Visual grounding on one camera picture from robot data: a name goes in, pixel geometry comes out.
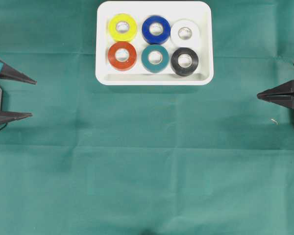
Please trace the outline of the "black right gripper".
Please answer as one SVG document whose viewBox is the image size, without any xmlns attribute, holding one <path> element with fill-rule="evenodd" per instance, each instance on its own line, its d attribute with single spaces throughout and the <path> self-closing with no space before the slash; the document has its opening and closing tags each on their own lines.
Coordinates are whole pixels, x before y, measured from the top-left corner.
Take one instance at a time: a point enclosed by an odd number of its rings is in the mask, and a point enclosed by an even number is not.
<svg viewBox="0 0 294 235">
<path fill-rule="evenodd" d="M 293 82 L 286 82 L 257 94 L 258 99 L 294 110 L 292 97 L 269 97 L 293 94 Z"/>
</svg>

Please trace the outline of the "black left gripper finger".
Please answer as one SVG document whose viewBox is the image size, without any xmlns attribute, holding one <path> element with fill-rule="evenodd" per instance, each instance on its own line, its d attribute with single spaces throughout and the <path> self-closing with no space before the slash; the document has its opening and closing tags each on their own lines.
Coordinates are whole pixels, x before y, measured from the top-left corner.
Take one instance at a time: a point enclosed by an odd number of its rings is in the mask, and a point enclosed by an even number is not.
<svg viewBox="0 0 294 235">
<path fill-rule="evenodd" d="M 9 123 L 16 120 L 25 119 L 31 117 L 32 113 L 18 113 L 18 112 L 6 112 L 0 111 L 0 125 Z"/>
<path fill-rule="evenodd" d="M 17 71 L 0 59 L 0 79 L 14 80 L 36 85 L 37 81 L 29 78 L 27 75 Z"/>
</svg>

